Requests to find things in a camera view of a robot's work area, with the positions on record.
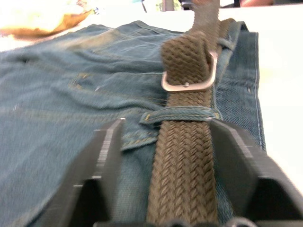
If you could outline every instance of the white table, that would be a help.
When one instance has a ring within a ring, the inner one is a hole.
[[[303,5],[222,9],[220,19],[244,20],[250,31],[259,32],[259,99],[264,121],[267,153],[303,194]],[[175,31],[188,30],[191,11],[91,15],[76,28],[90,24],[117,27],[134,20]],[[0,51],[39,41],[0,39]]]

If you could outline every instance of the brown woven belt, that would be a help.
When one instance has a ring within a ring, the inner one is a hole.
[[[162,46],[162,86],[168,107],[212,107],[218,37],[231,20],[218,20],[219,0],[196,0],[192,28]],[[163,121],[154,157],[147,221],[179,218],[191,224],[217,222],[214,162],[207,122]]]

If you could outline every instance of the metal buckle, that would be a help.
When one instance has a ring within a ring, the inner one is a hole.
[[[212,56],[212,68],[210,71],[210,77],[203,83],[199,84],[189,84],[185,83],[184,85],[170,85],[167,82],[167,72],[163,73],[161,85],[164,90],[170,93],[185,93],[185,92],[193,92],[193,91],[203,91],[213,85],[215,77],[216,77],[216,67],[217,67],[217,60],[218,54],[216,52],[209,52]]]

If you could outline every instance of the blue jeans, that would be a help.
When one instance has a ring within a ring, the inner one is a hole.
[[[0,53],[0,226],[39,226],[69,163],[94,130],[125,117],[123,163],[114,221],[144,221],[153,156],[167,93],[160,45],[179,35],[137,21],[91,25],[34,46]],[[203,120],[248,129],[265,148],[258,102],[258,35],[232,24],[217,66],[214,109],[188,108]],[[146,121],[146,115],[154,116]],[[219,218],[232,216],[217,176]]]

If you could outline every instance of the black device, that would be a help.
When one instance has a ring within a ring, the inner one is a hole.
[[[124,120],[109,122],[80,152],[46,208],[43,227],[155,227],[111,223],[121,163]],[[224,227],[303,227],[303,197],[250,134],[235,124],[212,119],[218,172],[237,216]],[[166,227],[190,227],[172,220]],[[196,227],[217,227],[200,223]]]

